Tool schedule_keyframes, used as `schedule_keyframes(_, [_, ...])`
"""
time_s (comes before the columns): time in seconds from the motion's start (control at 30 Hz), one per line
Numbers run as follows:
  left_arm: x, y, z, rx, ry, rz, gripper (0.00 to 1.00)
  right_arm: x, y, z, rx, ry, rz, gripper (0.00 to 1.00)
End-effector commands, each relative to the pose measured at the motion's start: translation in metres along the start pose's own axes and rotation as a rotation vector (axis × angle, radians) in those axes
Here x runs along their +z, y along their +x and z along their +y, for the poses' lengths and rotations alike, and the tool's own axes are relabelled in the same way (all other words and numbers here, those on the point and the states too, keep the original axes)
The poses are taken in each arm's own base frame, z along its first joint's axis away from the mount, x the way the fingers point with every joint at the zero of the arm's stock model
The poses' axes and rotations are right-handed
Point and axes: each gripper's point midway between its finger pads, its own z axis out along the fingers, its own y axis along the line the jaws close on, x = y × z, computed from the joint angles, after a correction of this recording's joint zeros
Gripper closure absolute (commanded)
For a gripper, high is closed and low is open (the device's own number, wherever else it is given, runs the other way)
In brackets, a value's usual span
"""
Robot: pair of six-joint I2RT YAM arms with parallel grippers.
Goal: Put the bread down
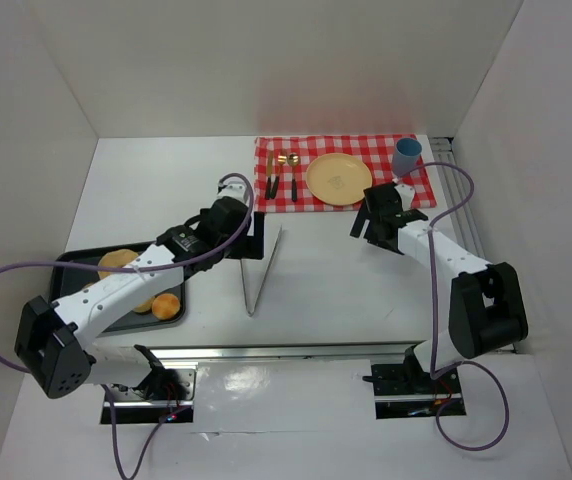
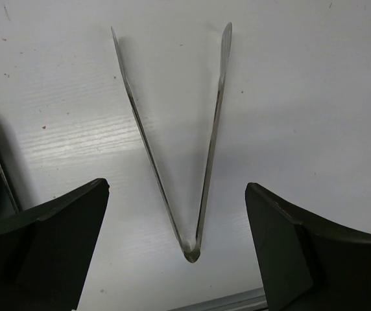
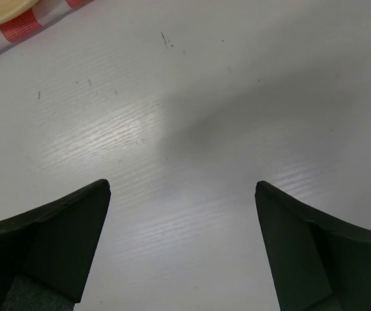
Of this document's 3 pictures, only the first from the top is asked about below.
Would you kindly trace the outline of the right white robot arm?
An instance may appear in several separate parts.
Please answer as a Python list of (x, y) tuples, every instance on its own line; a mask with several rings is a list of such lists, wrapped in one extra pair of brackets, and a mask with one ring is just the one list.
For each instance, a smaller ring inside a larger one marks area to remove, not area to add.
[(401, 371), (387, 383), (404, 393), (430, 390), (430, 371), (472, 360), (525, 339), (528, 323), (516, 270), (492, 264), (432, 229), (428, 217), (404, 208), (402, 187), (382, 184), (364, 191), (350, 235), (406, 255), (429, 269), (431, 286), (450, 286), (446, 328), (404, 354)]

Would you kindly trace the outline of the metal tongs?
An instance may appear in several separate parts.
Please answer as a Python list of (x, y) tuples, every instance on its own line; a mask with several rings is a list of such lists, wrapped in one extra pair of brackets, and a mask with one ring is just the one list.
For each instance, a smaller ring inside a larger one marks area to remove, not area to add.
[(264, 287), (277, 258), (282, 234), (283, 226), (281, 224), (269, 226), (264, 241), (264, 258), (262, 260), (242, 259), (239, 261), (242, 292), (248, 317), (254, 316), (260, 303)]

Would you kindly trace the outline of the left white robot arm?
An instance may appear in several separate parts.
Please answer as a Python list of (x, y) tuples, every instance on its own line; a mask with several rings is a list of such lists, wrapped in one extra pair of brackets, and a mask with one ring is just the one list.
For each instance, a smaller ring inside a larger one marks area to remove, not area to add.
[(27, 302), (15, 352), (47, 397), (62, 398), (83, 384), (116, 385), (146, 398), (177, 388), (177, 374), (149, 348), (95, 341), (137, 306), (226, 258), (262, 258), (263, 230), (251, 224), (253, 205), (248, 179), (228, 174), (211, 207), (166, 230), (125, 266), (109, 267), (107, 277), (53, 302)]

